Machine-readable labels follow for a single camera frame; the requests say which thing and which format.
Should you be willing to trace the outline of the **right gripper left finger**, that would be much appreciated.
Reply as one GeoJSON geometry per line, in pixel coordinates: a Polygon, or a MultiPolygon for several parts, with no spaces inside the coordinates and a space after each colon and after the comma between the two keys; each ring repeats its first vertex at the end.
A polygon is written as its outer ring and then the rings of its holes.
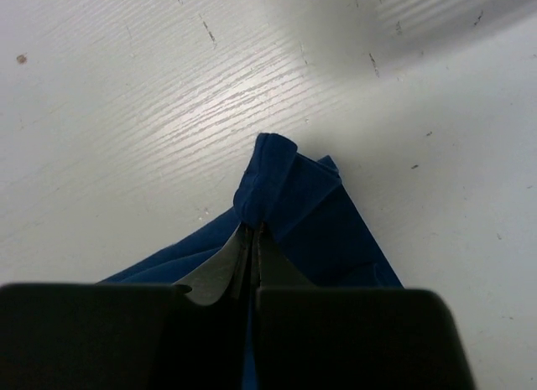
{"type": "Polygon", "coordinates": [[[252,239],[172,284],[2,286],[2,388],[240,388],[252,239]]]}

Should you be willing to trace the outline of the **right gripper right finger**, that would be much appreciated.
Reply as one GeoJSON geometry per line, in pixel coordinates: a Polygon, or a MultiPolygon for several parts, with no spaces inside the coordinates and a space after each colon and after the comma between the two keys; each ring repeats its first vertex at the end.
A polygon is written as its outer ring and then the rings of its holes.
{"type": "Polygon", "coordinates": [[[253,354],[262,389],[473,389],[449,308],[421,289],[321,288],[254,236],[253,354]]]}

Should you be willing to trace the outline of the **blue polo t-shirt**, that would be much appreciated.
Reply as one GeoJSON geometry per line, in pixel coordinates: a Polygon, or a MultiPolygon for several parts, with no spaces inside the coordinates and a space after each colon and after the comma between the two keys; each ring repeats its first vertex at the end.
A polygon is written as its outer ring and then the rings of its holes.
{"type": "Polygon", "coordinates": [[[331,157],[309,159],[276,133],[257,136],[231,209],[106,281],[174,283],[221,250],[241,223],[267,226],[283,254],[315,285],[402,285],[331,157]]]}

